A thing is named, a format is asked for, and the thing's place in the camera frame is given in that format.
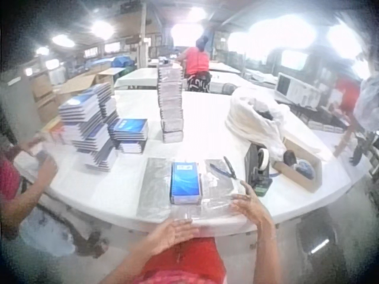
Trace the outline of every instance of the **factory floor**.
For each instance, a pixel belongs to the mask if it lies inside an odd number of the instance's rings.
[[[364,176],[336,202],[278,227],[283,283],[358,281],[378,252],[378,211],[370,197],[374,189],[370,177]],[[20,238],[2,241],[2,252],[15,261],[14,269],[27,279],[25,283],[93,284],[121,262],[128,245],[143,237],[115,226],[106,234],[110,247],[98,259],[76,255],[55,258],[27,246]],[[255,240],[255,234],[216,238],[228,283],[252,283]]]

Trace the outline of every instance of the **blue box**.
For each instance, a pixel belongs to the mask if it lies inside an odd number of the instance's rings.
[[[172,204],[197,204],[201,201],[196,163],[172,164],[170,199]]]

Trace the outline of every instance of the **bag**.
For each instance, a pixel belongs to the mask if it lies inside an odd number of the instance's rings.
[[[379,130],[379,76],[362,82],[354,117],[365,130]]]
[[[264,118],[257,111],[268,111],[272,120]],[[279,105],[274,99],[262,96],[254,89],[238,88],[232,94],[225,123],[236,135],[266,146],[272,160],[282,161],[287,150],[282,139],[284,118],[288,111],[287,106]]]

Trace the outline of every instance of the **worker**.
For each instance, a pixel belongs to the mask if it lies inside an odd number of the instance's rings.
[[[42,193],[56,175],[55,161],[47,158],[38,171],[34,184],[23,194],[17,195],[21,178],[12,162],[21,151],[31,154],[30,149],[41,141],[41,138],[34,138],[7,152],[0,151],[1,234],[8,238],[17,236],[18,226],[36,207]]]
[[[241,182],[247,195],[233,196],[231,208],[258,230],[254,283],[280,282],[275,226],[253,189]],[[226,271],[214,238],[196,238],[191,220],[168,219],[137,243],[101,284],[226,283]]]
[[[205,52],[208,37],[201,36],[196,41],[196,47],[190,47],[180,54],[176,60],[185,64],[185,78],[190,92],[209,93],[211,75],[209,73],[209,55]]]

